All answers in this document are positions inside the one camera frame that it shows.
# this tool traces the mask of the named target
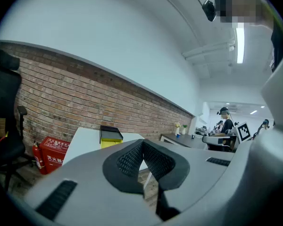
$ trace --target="black mesh pad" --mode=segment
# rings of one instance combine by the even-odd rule
[[[111,154],[103,163],[107,181],[121,192],[143,194],[137,182],[139,168],[145,160],[162,191],[178,188],[190,171],[188,161],[163,146],[139,139]]]

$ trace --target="white ceiling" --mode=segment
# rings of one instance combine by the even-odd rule
[[[244,62],[237,64],[237,49],[203,55],[208,49],[204,46],[235,40],[235,31],[231,24],[220,23],[218,17],[213,22],[208,21],[197,0],[134,1],[169,30],[182,53],[200,53],[188,60],[200,79],[232,76],[237,80],[247,79],[252,84],[262,84],[271,75],[268,67],[272,54],[271,31],[267,28],[245,27]]]
[[[256,104],[244,104],[244,103],[232,103],[229,105],[227,102],[208,102],[208,105],[211,110],[219,111],[222,107],[228,107],[230,113],[232,115],[241,115],[241,116],[249,116],[252,118],[262,118],[262,119],[272,119],[273,116],[270,113],[268,107],[266,105],[256,105]]]

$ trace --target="chair armrest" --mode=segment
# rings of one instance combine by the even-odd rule
[[[17,107],[18,111],[19,111],[19,114],[20,116],[22,115],[27,115],[27,110],[26,108],[23,106],[23,105],[18,105]]]
[[[27,115],[27,110],[22,105],[18,105],[17,109],[20,114],[20,136],[21,136],[21,140],[23,140],[23,121],[24,121],[23,116]]]

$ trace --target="yellow container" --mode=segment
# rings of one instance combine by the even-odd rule
[[[100,147],[106,148],[123,142],[123,136],[116,127],[100,126]]]
[[[120,140],[120,139],[102,138],[100,140],[100,147],[101,148],[106,148],[106,147],[109,147],[109,146],[120,144],[122,142],[123,142],[123,140]]]

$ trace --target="red brick wall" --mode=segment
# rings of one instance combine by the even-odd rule
[[[16,104],[27,108],[27,146],[46,136],[71,141],[78,127],[115,126],[159,139],[175,131],[175,122],[191,123],[187,112],[91,64],[24,45],[1,43],[0,49],[21,61]]]

